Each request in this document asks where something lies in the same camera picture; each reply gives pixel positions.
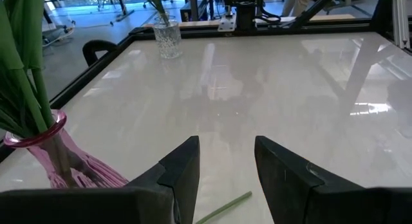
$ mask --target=green stem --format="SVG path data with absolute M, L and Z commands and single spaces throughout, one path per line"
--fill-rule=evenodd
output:
M 30 86 L 30 82 L 27 79 L 26 73 L 23 69 L 19 69 L 15 70 L 15 74 L 17 80 L 19 81 L 21 90 L 23 92 L 23 96 L 27 101 L 27 106 L 29 107 L 30 112 L 33 115 L 39 133 L 47 131 L 46 122 L 44 121 L 43 116 L 41 115 L 39 104 L 37 103 L 36 97 L 34 96 L 34 93 Z
M 252 191 L 249 191 L 247 193 L 245 193 L 244 195 L 240 196 L 239 198 L 236 198 L 235 200 L 229 202 L 228 204 L 218 208 L 217 210 L 211 212 L 210 214 L 208 214 L 206 217 L 202 218 L 201 220 L 199 220 L 196 224 L 203 224 L 206 221 L 209 221 L 211 218 L 215 217 L 216 215 L 222 213 L 223 211 L 231 208 L 232 206 L 241 203 L 242 201 L 244 201 L 245 199 L 249 198 L 252 195 Z
M 50 109 L 49 99 L 47 97 L 46 86 L 44 85 L 43 76 L 40 69 L 32 69 L 33 80 L 37 89 L 37 100 L 40 103 L 41 113 L 46 122 L 47 128 L 50 128 L 55 122 Z

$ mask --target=glass vase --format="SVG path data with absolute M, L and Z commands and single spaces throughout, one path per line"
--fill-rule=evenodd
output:
M 158 14 L 153 25 L 154 36 L 159 47 L 160 56 L 164 59 L 177 58 L 182 54 L 180 50 L 179 23 L 171 20 L 169 14 Z
M 105 163 L 77 147 L 64 130 L 67 117 L 53 111 L 56 123 L 44 133 L 20 139 L 7 132 L 5 144 L 26 148 L 44 167 L 52 188 L 122 187 L 128 181 Z

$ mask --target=metal frame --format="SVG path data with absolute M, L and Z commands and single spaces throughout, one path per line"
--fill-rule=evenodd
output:
M 233 37 L 233 36 L 259 36 L 259 35 L 291 35 L 309 33 L 348 33 L 348 32 L 377 32 L 383 37 L 390 39 L 391 32 L 391 11 L 392 0 L 379 0 L 375 13 L 368 19 L 351 19 L 336 21 L 309 21 L 318 11 L 322 3 L 317 3 L 318 7 L 305 12 L 302 21 L 299 18 L 289 26 L 271 28 L 269 24 L 259 24 L 253 32 L 219 32 L 218 25 L 203 27 L 181 28 L 183 39 L 209 38 L 209 37 Z M 114 50 L 107 52 L 98 61 L 94 62 L 85 72 L 74 79 L 56 97 L 51 100 L 52 109 L 61 109 L 80 90 L 83 89 L 92 79 L 94 79 L 107 65 L 118 57 L 131 43 L 135 41 L 154 40 L 155 35 L 151 28 L 135 28 L 129 35 L 117 44 Z M 0 142 L 0 162 L 13 152 L 13 149 L 5 147 Z

